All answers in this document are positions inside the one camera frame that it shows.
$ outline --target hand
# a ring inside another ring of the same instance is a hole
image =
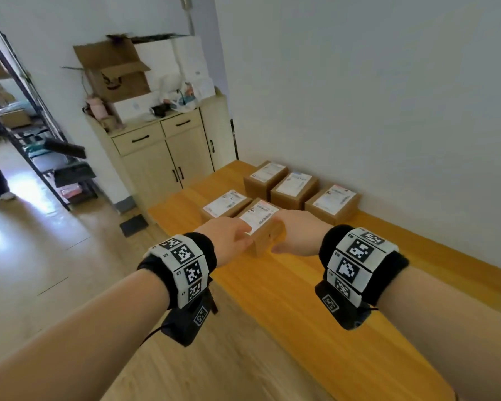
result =
[[[252,238],[245,234],[251,230],[250,225],[240,218],[220,216],[196,228],[195,232],[206,235],[214,244],[217,267],[221,267],[252,244]]]
[[[308,211],[281,209],[272,217],[275,222],[283,222],[286,240],[273,246],[272,253],[291,253],[297,256],[319,254],[321,243],[332,225],[321,221]]]

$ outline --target cabinet door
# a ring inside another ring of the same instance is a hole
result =
[[[182,189],[164,141],[124,156],[122,160],[136,194],[146,208]]]
[[[203,127],[166,139],[184,188],[212,174],[214,168]]]
[[[219,170],[235,160],[234,137],[228,114],[227,96],[219,95],[205,99],[200,112],[214,168]]]

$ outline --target black mat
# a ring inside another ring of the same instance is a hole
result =
[[[148,222],[142,215],[136,215],[119,225],[125,237],[132,236],[148,227]]]

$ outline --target drawer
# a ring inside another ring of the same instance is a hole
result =
[[[120,155],[125,156],[136,150],[146,148],[162,139],[164,139],[163,131],[158,123],[154,123],[116,136],[113,138],[113,143]]]
[[[179,134],[182,131],[187,131],[188,129],[201,127],[202,120],[200,118],[200,111],[194,109],[191,112],[186,112],[186,114],[173,116],[168,120],[161,121],[161,126],[167,138]]]

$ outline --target pink bottle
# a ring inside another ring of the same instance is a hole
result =
[[[94,117],[98,121],[103,120],[105,117],[108,116],[106,107],[104,107],[104,103],[100,98],[91,97],[88,98],[86,101],[89,104],[89,107],[91,107],[91,111],[93,112]]]

